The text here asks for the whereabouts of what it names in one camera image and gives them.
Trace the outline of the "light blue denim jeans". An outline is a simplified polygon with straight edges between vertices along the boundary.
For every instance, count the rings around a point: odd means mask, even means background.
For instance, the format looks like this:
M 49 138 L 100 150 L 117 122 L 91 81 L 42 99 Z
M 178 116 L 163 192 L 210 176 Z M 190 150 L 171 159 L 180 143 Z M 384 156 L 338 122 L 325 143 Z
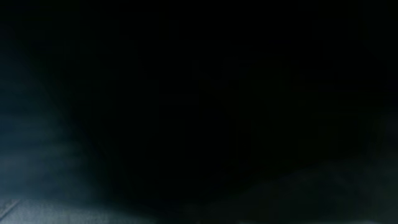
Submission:
M 397 111 L 1 117 L 16 223 L 396 223 Z

